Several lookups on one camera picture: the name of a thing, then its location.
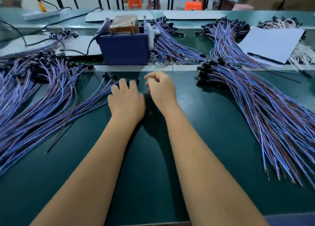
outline blue box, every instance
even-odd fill
[[[143,23],[144,26],[139,26],[139,34],[101,35],[96,38],[105,65],[148,64],[150,53],[145,16]]]

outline hand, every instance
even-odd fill
[[[138,92],[135,80],[127,87],[124,78],[119,80],[119,88],[112,86],[112,95],[108,96],[108,106],[112,117],[123,118],[126,123],[137,124],[144,116],[146,105],[144,96]]]
[[[148,93],[160,112],[165,115],[170,109],[179,107],[176,100],[175,86],[170,76],[162,72],[152,72],[144,77],[149,86]]]

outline workbench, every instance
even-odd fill
[[[21,13],[17,9],[7,9],[2,17],[3,20],[15,26],[18,25],[20,29],[26,31],[84,12],[87,11],[65,11],[61,16],[34,21],[32,25],[19,18]],[[312,29],[315,27],[315,17],[312,13],[223,12],[231,19],[238,18],[241,21],[247,21],[250,25],[269,20],[274,15],[297,17],[310,33],[306,34],[306,40],[310,43],[314,40]],[[160,11],[152,11],[154,17],[158,17],[160,13]],[[192,31],[208,21],[173,22],[179,29]],[[65,27],[89,32],[100,25],[100,23],[85,23],[84,17],[81,17],[51,28]],[[196,40],[192,45],[208,53],[211,46],[207,47],[203,44],[205,43]],[[145,68],[96,66],[96,72],[85,73],[83,79],[79,81],[78,94],[85,99],[88,98],[100,84],[103,71],[110,71],[110,74],[117,74],[119,77],[128,79],[140,77],[138,90],[146,93],[147,88],[143,77],[154,69],[155,66]],[[268,180],[263,171],[262,154],[258,142],[228,90],[197,87],[194,79],[197,76],[196,66],[175,65],[164,70],[167,70],[173,79],[178,102],[193,127],[264,216],[315,212],[315,191],[306,182],[304,187],[301,187],[288,179],[279,181],[271,167],[270,180]],[[314,80],[307,80],[300,74],[290,74],[291,78],[301,82],[297,83],[266,71],[256,73],[315,112]],[[146,114],[127,146],[108,211],[107,225],[189,221],[165,120],[150,95],[146,94],[145,97]],[[29,225],[93,147],[110,117],[107,105],[81,117],[65,128],[65,133],[50,153],[45,154],[56,136],[52,136],[32,150],[4,176],[1,176],[0,225]]]

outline white power strip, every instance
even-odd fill
[[[23,17],[25,20],[31,21],[31,20],[42,19],[42,18],[51,17],[55,15],[59,15],[59,11],[57,9],[48,10],[46,12],[37,11],[37,12],[32,12],[32,13],[24,13]]]

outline sheet of paper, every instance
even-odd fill
[[[260,29],[254,27],[238,44],[244,53],[254,53],[286,63],[298,44],[304,29]],[[283,65],[250,56],[255,61],[283,68]]]
[[[93,11],[85,17],[86,22],[97,22],[104,21],[106,18],[113,20],[116,16],[136,14],[138,20],[143,20],[144,15],[147,20],[153,19],[153,15],[148,10],[128,10],[128,11],[114,11],[114,10],[103,10],[103,11]]]
[[[212,10],[164,10],[163,14],[171,20],[217,20],[225,15]]]
[[[92,40],[93,36],[79,36],[74,39],[69,39],[65,42],[65,49],[73,49],[80,51],[81,53],[86,53],[89,43]],[[74,51],[64,51],[66,56],[82,56],[82,54],[74,52]],[[97,44],[96,40],[94,40],[91,43],[91,46],[89,48],[89,54],[88,55],[100,55],[102,52],[100,51],[100,47]]]
[[[45,36],[45,35],[26,35],[26,36],[24,36],[24,39],[25,39],[27,44],[36,43],[36,42],[42,41],[42,40],[47,39],[47,38],[49,38],[49,37]],[[44,42],[39,43],[37,45],[26,47],[23,39],[20,37],[20,38],[17,38],[15,40],[11,41],[7,46],[0,49],[0,56],[5,56],[8,54],[14,54],[14,53],[20,53],[20,52],[24,52],[24,51],[38,49],[41,47],[45,47],[45,46],[51,44],[52,42],[53,42],[53,40],[47,40],[47,41],[44,41]]]

